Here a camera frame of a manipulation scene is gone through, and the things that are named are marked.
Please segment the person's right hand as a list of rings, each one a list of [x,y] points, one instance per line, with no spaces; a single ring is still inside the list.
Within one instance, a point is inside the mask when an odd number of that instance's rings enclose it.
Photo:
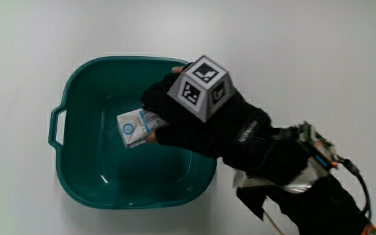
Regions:
[[[221,157],[227,163],[238,165],[257,164],[263,160],[275,143],[270,136],[269,115],[235,92],[209,121],[200,121],[167,94],[186,68],[172,68],[171,73],[143,93],[143,107],[169,123],[155,131],[156,141],[205,157]]]

